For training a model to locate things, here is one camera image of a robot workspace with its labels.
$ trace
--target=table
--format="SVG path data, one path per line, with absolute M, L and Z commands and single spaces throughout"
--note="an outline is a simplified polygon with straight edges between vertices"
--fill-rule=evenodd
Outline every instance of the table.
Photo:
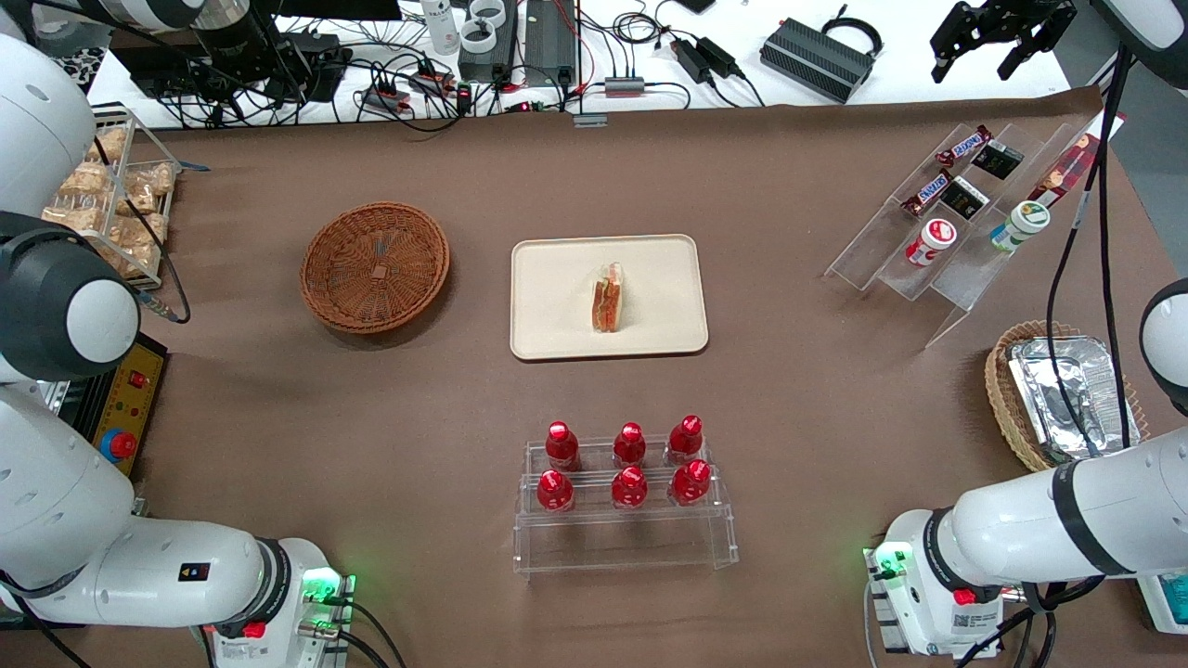
M 981 370 L 1001 332 L 1043 314 L 1075 204 L 1057 204 L 1053 229 L 927 352 L 943 304 L 859 295 L 821 273 L 956 122 L 1043 136 L 1099 106 L 1089 89 L 619 114 L 589 131 L 560 114 L 516 114 L 429 140 L 394 124 L 165 133 L 179 158 L 213 171 L 183 176 L 171 220 L 194 321 L 145 321 L 172 358 L 141 491 L 157 517 L 314 541 L 359 575 L 359 601 L 410 668 L 865 668 L 860 549 L 908 509 L 942 508 L 1026 472 L 998 434 Z M 1110 175 L 1124 368 L 1162 434 L 1183 418 L 1143 368 L 1137 323 L 1174 273 L 1117 163 Z M 377 200 L 440 221 L 450 276 L 407 327 L 336 334 L 305 309 L 297 267 L 318 228 Z M 1100 338 L 1094 216 L 1056 314 Z M 517 242 L 645 233 L 697 242 L 710 333 L 702 353 L 512 355 Z M 176 296 L 166 286 L 163 298 Z M 658 431 L 688 412 L 704 418 L 729 481 L 739 563 L 531 582 L 513 573 L 524 441 L 556 418 L 595 436 L 628 418 Z M 62 637 L 95 668 L 202 666 L 185 630 Z M 1061 609 L 1053 666 L 1180 668 L 1186 655 L 1188 638 L 1145 630 L 1136 595 L 1108 582 Z M 36 634 L 0 635 L 0 656 L 62 666 Z M 943 657 L 880 660 L 952 668 Z
M 881 55 L 876 62 L 874 70 L 870 78 L 854 94 L 851 105 L 873 105 L 891 102 L 927 102 L 941 100 L 969 100 L 984 97 L 1038 97 L 1051 93 L 1068 89 L 1068 81 L 1056 62 L 1053 53 L 1038 53 L 1028 63 L 1019 67 L 1009 81 L 999 81 L 996 74 L 999 63 L 1010 51 L 1010 44 L 994 44 L 984 46 L 972 53 L 962 56 L 956 65 L 941 84 L 933 82 L 930 73 L 934 57 L 928 39 L 936 26 L 946 17 L 953 6 L 953 0 L 917 0 L 911 2 L 910 8 L 899 2 L 887 2 L 885 0 L 854 0 L 848 4 L 846 15 L 853 15 L 870 21 L 879 30 L 885 43 Z M 639 10 L 639 0 L 605 0 L 600 2 L 587 2 L 586 13 L 600 25 L 609 25 L 614 17 L 630 11 Z M 419 12 L 416 4 L 405 2 L 402 5 L 406 12 Z M 744 71 L 751 77 L 764 101 L 769 105 L 832 105 L 833 102 L 816 93 L 804 88 L 783 75 L 769 69 L 759 62 L 759 48 L 764 39 L 775 32 L 779 20 L 786 17 L 796 20 L 820 26 L 826 20 L 838 13 L 839 0 L 813 0 L 797 2 L 794 5 L 781 4 L 773 0 L 752 0 L 748 5 L 741 5 L 741 0 L 719 0 L 704 13 L 696 15 L 684 7 L 669 2 L 661 10 L 661 19 L 664 24 L 675 29 L 689 31 L 696 36 L 712 38 L 720 46 L 729 51 L 738 58 Z M 520 6 L 523 19 L 524 5 Z M 461 10 L 455 10 L 457 24 L 461 25 Z M 277 24 L 286 30 L 292 26 L 307 25 L 309 19 L 279 18 Z M 523 39 L 524 20 L 520 20 L 520 38 Z M 394 33 L 399 26 L 384 24 L 367 24 L 373 33 Z M 342 36 L 343 43 L 359 40 L 359 34 L 349 31 L 356 26 L 339 21 L 337 24 L 327 21 L 320 27 L 323 32 L 336 32 Z M 412 34 L 407 29 L 405 36 Z M 853 29 L 838 29 L 830 32 L 839 40 L 866 51 L 870 44 L 866 37 Z M 594 55 L 594 80 L 601 81 L 611 75 L 611 53 L 615 53 L 619 61 L 618 70 L 624 74 L 623 52 L 612 42 L 608 51 L 602 38 L 594 31 L 584 31 L 583 37 L 587 45 L 583 59 L 588 53 Z M 423 50 L 431 50 L 428 34 L 416 43 Z M 651 44 L 638 45 L 634 49 L 638 57 L 636 73 L 650 82 L 671 81 L 680 82 L 693 89 L 691 107 L 710 108 L 725 107 L 714 95 L 708 86 L 694 87 L 684 71 L 676 63 L 672 52 L 668 49 L 655 51 Z M 394 52 L 383 46 L 360 46 L 356 49 L 356 57 L 386 61 Z M 443 57 L 443 62 L 455 67 L 456 56 Z M 589 63 L 584 65 L 583 77 L 589 77 Z M 339 114 L 343 120 L 354 120 L 356 106 L 353 95 L 356 90 L 365 89 L 371 78 L 369 75 L 356 68 L 350 68 L 336 95 Z M 725 95 L 742 106 L 753 106 L 756 100 L 751 90 L 741 81 L 726 81 L 720 83 Z M 586 112 L 608 111 L 640 111 L 680 108 L 684 103 L 684 94 L 680 89 L 669 89 L 669 93 L 650 93 L 638 99 L 608 100 L 599 93 L 586 96 L 583 108 Z M 108 53 L 95 82 L 91 84 L 88 95 L 93 103 L 122 102 L 137 113 L 146 125 L 154 128 L 181 127 L 181 122 L 172 116 L 160 103 L 146 97 L 131 82 L 127 70 L 120 62 Z M 555 103 L 557 94 L 551 88 L 538 88 L 527 92 L 504 95 L 505 103 L 519 102 L 524 100 L 544 101 Z M 488 105 L 480 103 L 479 113 L 486 113 Z M 291 114 L 292 106 L 278 113 L 284 119 Z M 418 118 L 424 118 L 423 101 L 417 100 L 415 109 Z M 570 111 L 577 111 L 577 105 L 571 105 Z M 260 121 L 267 121 L 268 114 L 258 116 Z M 366 120 L 381 120 L 379 116 L 364 114 Z M 301 122 L 333 122 L 334 112 L 329 103 L 311 103 L 299 114 Z

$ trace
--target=white jar with red label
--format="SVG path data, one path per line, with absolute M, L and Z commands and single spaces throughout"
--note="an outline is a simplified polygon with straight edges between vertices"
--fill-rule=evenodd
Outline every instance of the white jar with red label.
M 933 264 L 936 256 L 958 240 L 958 228 L 952 222 L 934 218 L 920 229 L 916 240 L 908 245 L 908 261 L 916 266 Z

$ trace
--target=white jar with green label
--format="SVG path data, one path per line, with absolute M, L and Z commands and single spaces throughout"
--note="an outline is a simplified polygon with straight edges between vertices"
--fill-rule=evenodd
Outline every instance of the white jar with green label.
M 1024 241 L 1038 234 L 1051 220 L 1048 207 L 1026 201 L 1015 207 L 1011 215 L 990 233 L 990 242 L 999 251 L 1011 253 Z

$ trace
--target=foil container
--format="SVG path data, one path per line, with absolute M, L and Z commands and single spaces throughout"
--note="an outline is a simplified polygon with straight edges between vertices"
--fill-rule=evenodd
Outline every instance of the foil container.
M 1048 357 L 1048 340 L 1024 339 L 1006 349 L 1016 387 L 1043 454 L 1053 464 L 1063 464 L 1120 452 L 1123 417 L 1110 348 L 1092 336 L 1061 336 L 1055 339 L 1055 348 L 1060 380 L 1088 441 L 1061 398 Z M 1138 424 L 1129 405 L 1125 420 L 1131 443 L 1138 443 Z

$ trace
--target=empty wicker basket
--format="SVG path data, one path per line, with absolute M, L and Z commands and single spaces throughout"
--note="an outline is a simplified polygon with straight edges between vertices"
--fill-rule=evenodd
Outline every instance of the empty wicker basket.
M 377 202 L 323 227 L 305 251 L 301 294 L 326 324 L 354 334 L 399 327 L 446 283 L 449 245 L 421 209 Z
M 1036 440 L 1031 420 L 1028 417 L 1026 408 L 1015 386 L 1011 368 L 1006 364 L 1006 348 L 1016 341 L 1044 336 L 1047 327 L 1048 323 L 1043 320 L 1016 324 L 1003 334 L 986 358 L 986 393 L 990 395 L 990 405 L 994 409 L 994 418 L 998 421 L 998 427 L 1001 429 L 1006 443 L 1015 450 L 1015 455 L 1023 460 L 1023 464 L 1031 471 L 1043 471 L 1055 465 L 1048 459 Z M 1080 330 L 1053 321 L 1053 333 L 1056 336 L 1075 336 L 1080 334 Z M 1143 415 L 1143 409 L 1139 408 L 1138 399 L 1135 397 L 1135 389 L 1130 386 L 1125 376 L 1123 382 L 1126 402 L 1130 403 L 1135 423 L 1138 424 L 1138 436 L 1145 441 L 1151 437 L 1146 427 L 1146 416 Z

